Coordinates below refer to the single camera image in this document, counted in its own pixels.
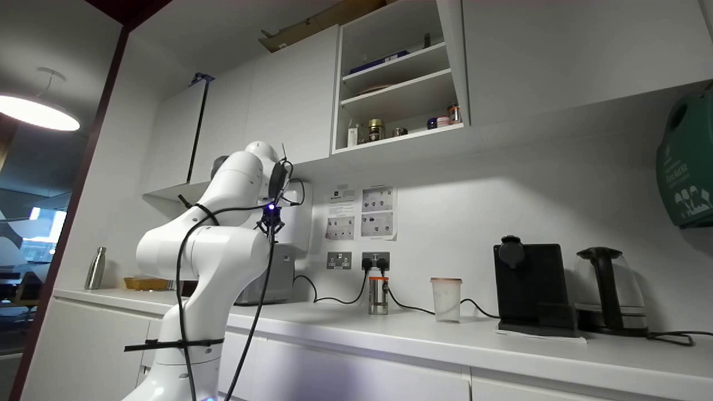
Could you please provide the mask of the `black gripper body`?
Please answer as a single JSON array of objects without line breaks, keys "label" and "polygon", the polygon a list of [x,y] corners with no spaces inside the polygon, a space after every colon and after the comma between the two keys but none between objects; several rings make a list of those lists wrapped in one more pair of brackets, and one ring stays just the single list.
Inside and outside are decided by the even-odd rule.
[{"label": "black gripper body", "polygon": [[262,216],[258,220],[258,229],[264,235],[277,235],[286,228],[282,219],[280,219],[280,206],[277,200],[268,200],[262,206]]}]

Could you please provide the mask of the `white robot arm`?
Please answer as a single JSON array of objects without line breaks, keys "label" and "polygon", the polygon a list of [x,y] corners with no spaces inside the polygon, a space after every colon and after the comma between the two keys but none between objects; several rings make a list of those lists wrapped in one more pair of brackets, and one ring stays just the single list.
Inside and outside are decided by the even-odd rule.
[{"label": "white robot arm", "polygon": [[274,235],[282,228],[282,190],[292,162],[254,141],[223,160],[203,197],[135,245],[141,267],[169,269],[173,283],[191,269],[195,287],[161,320],[152,371],[122,401],[218,401],[228,316],[239,294],[264,274]]}]

